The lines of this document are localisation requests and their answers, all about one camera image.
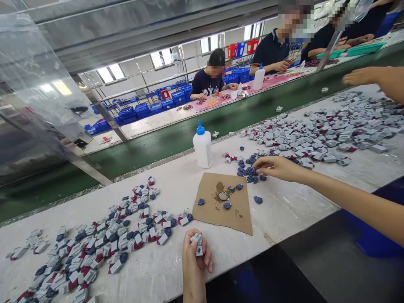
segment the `teal plastic tray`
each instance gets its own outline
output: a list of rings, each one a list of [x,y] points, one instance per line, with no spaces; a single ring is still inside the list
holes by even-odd
[[[379,42],[379,43],[373,43],[373,44],[368,44],[368,45],[363,45],[363,46],[356,46],[353,48],[348,49],[348,57],[351,56],[359,56],[359,55],[366,55],[369,53],[374,53],[377,52],[383,45],[385,45],[386,42]]]
[[[345,50],[335,50],[335,51],[333,51],[333,52],[331,53],[331,55],[330,55],[330,59],[335,59],[335,58],[341,57],[341,55],[342,55],[342,53],[343,53],[344,51],[345,51]],[[317,59],[321,59],[323,56],[324,56],[324,53],[318,54],[318,55],[317,55]]]

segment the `glue bottle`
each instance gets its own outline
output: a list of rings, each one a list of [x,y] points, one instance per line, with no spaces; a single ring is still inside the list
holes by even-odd
[[[195,155],[200,168],[210,168],[212,165],[212,139],[210,138],[210,132],[205,131],[199,120],[198,123],[197,134],[192,140]]]
[[[264,77],[265,77],[265,70],[262,68],[261,63],[260,69],[255,72],[255,78],[254,83],[252,85],[252,89],[254,90],[262,89],[262,84],[264,83]]]

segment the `workbench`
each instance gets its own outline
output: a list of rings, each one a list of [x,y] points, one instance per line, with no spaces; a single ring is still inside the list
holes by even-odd
[[[384,96],[383,93],[377,92],[376,85],[352,90],[362,90],[364,95],[376,98]],[[333,103],[328,98],[293,111],[289,115],[308,120],[308,117],[303,117],[305,111],[339,107],[338,103]],[[205,129],[211,132],[215,130],[210,125],[205,125]],[[314,170],[366,192],[373,192],[402,175],[403,139],[404,135],[399,133],[392,139],[383,140],[382,144],[389,148],[384,154],[358,150],[350,154],[352,163],[347,167],[341,167],[336,163],[316,163]],[[239,150],[240,146],[245,147],[243,152]],[[72,238],[80,224],[91,224],[106,216],[109,207],[117,204],[122,197],[131,195],[131,189],[135,185],[145,184],[149,176],[155,178],[156,186],[161,190],[157,198],[149,203],[151,213],[159,209],[173,214],[184,210],[192,212],[198,185],[205,171],[236,175],[237,164],[235,162],[226,164],[222,156],[224,152],[241,154],[248,158],[257,149],[258,145],[254,141],[236,134],[214,141],[213,165],[208,170],[197,166],[192,151],[159,161],[120,182],[0,228],[0,242],[3,243],[0,255],[5,256],[13,248],[24,245],[25,239],[34,229],[42,229],[44,239],[47,239],[51,246],[56,243],[56,234],[61,225],[67,226],[70,230],[68,238]],[[250,183],[247,189],[253,236],[195,220],[185,227],[176,226],[164,246],[147,243],[140,250],[131,252],[119,274],[108,275],[108,266],[104,264],[95,282],[89,286],[90,294],[99,295],[100,302],[170,301],[180,296],[183,291],[181,254],[187,230],[197,228],[208,240],[215,261],[213,273],[205,274],[206,281],[210,281],[339,209],[307,186],[276,178],[268,178],[266,182],[258,184]],[[256,204],[253,199],[255,195],[263,197],[264,203]],[[134,230],[139,221],[137,214],[128,219],[131,221],[129,230]],[[28,250],[21,259],[14,262],[1,259],[0,301],[18,297],[26,290],[36,270],[46,263],[48,259],[46,252],[49,249],[50,247],[40,255],[32,255],[32,251]],[[57,295],[53,302],[69,302],[69,299],[71,296]]]

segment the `blue bottle cap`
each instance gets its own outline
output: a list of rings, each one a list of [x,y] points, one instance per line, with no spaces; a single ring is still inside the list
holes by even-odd
[[[203,135],[205,133],[205,129],[202,127],[201,122],[198,120],[199,126],[197,128],[197,134]]]

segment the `worker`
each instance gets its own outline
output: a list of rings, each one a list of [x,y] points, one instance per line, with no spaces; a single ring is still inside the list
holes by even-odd
[[[402,0],[374,0],[366,16],[346,29],[351,38],[376,35],[388,12],[393,11]]]
[[[404,247],[404,206],[369,194],[346,183],[303,168],[285,157],[261,157],[252,167],[257,173],[307,185]],[[192,229],[185,234],[182,252],[183,301],[206,302],[205,269],[212,273],[213,256],[202,234],[203,257],[195,257]]]
[[[365,67],[343,78],[347,85],[377,84],[387,97],[404,104],[404,67]]]
[[[337,13],[330,17],[329,23],[314,34],[314,37],[311,39],[309,44],[302,52],[301,62],[308,62],[316,59],[317,55],[322,54],[326,51],[327,46],[330,43],[331,38],[335,32],[335,29],[340,26],[339,23],[349,5],[349,2],[350,0],[346,0],[342,4],[341,8],[337,11]],[[349,31],[345,31],[342,33],[338,45],[334,47],[335,51],[349,49],[352,46],[368,42],[375,37],[373,34],[366,34],[361,37],[351,38],[348,33]]]
[[[223,71],[225,68],[226,55],[221,48],[215,49],[209,57],[207,66],[196,73],[192,81],[192,100],[206,100],[207,96],[219,91],[238,88],[237,83],[224,85]]]
[[[288,69],[295,62],[295,57],[288,57],[289,38],[311,12],[311,8],[311,5],[300,5],[282,15],[282,25],[275,28],[258,44],[250,64],[250,75],[255,75],[261,64],[265,69],[265,74],[275,74]]]

